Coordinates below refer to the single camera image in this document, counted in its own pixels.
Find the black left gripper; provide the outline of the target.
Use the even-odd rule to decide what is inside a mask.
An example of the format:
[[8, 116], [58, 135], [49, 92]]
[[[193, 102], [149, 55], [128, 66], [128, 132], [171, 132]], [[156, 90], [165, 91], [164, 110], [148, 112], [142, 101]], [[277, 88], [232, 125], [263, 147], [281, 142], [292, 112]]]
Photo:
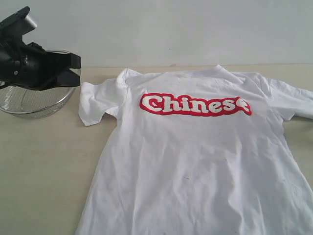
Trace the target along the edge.
[[80, 86], [81, 57], [64, 51], [45, 51], [36, 43], [0, 43], [0, 88], [48, 90]]

